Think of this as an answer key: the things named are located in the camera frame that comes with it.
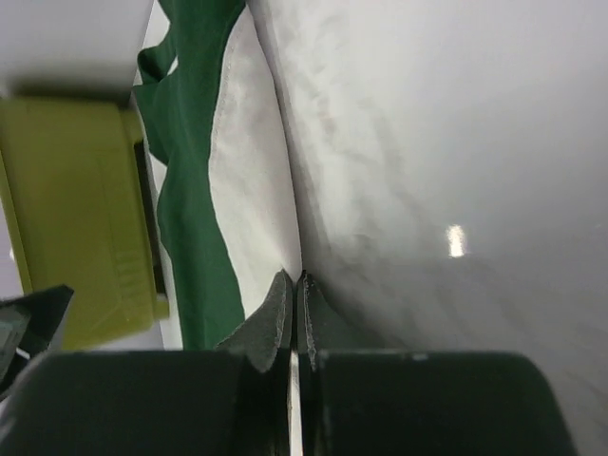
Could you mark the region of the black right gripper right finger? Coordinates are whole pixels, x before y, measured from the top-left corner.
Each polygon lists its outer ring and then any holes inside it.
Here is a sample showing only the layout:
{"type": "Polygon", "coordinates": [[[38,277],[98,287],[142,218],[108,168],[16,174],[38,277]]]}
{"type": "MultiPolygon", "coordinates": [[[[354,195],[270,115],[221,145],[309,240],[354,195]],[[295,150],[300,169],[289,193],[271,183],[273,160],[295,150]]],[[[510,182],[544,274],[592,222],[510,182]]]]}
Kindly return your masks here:
{"type": "Polygon", "coordinates": [[[383,347],[295,287],[307,455],[573,455],[555,394],[526,357],[383,347]]]}

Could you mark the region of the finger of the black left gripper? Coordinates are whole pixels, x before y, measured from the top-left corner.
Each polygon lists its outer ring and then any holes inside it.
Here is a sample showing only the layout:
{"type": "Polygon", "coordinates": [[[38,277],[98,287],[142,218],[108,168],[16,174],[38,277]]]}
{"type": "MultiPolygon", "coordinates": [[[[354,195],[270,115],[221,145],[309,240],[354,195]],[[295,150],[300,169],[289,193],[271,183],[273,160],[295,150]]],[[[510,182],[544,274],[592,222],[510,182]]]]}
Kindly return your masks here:
{"type": "Polygon", "coordinates": [[[71,288],[60,285],[1,299],[2,399],[30,361],[61,345],[73,294],[71,288]]]}

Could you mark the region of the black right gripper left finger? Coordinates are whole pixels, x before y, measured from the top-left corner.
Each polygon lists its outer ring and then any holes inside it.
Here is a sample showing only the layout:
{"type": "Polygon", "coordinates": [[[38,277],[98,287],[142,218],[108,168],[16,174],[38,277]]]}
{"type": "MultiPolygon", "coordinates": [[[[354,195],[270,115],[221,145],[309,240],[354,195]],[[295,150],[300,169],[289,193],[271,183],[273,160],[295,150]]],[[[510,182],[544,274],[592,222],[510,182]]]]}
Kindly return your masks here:
{"type": "Polygon", "coordinates": [[[286,455],[293,283],[210,351],[39,357],[1,414],[5,455],[286,455]]]}

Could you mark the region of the cream green Charlie Brown shirt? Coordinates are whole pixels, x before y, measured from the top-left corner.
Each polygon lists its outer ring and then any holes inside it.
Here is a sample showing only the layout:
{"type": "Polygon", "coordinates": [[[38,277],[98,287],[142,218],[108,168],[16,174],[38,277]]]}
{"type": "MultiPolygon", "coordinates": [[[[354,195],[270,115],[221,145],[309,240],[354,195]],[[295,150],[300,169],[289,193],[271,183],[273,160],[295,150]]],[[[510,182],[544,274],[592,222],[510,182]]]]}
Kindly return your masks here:
{"type": "Polygon", "coordinates": [[[157,1],[134,89],[173,344],[277,272],[417,350],[607,357],[603,1],[157,1]]]}

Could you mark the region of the olive green plastic bin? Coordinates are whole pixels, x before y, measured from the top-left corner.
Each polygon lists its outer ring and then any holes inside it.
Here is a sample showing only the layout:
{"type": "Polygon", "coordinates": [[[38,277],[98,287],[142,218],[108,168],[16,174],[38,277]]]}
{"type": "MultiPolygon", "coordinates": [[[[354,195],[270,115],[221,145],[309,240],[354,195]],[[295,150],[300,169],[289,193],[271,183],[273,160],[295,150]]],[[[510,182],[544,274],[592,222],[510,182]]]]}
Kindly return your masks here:
{"type": "Polygon", "coordinates": [[[81,350],[169,315],[143,131],[112,103],[1,103],[1,199],[23,289],[68,286],[63,346],[81,350]]]}

